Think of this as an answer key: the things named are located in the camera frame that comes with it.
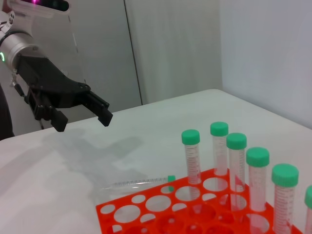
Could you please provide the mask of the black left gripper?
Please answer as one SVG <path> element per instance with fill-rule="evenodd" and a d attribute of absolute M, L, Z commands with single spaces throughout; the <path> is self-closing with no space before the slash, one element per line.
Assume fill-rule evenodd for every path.
<path fill-rule="evenodd" d="M 36 120 L 45 119 L 58 132 L 64 132 L 68 118 L 57 108 L 84 106 L 98 117 L 105 127 L 109 126 L 113 114 L 109 103 L 90 91 L 90 87 L 69 79 L 48 58 L 20 56 L 18 75 L 29 86 L 26 102 Z"/>

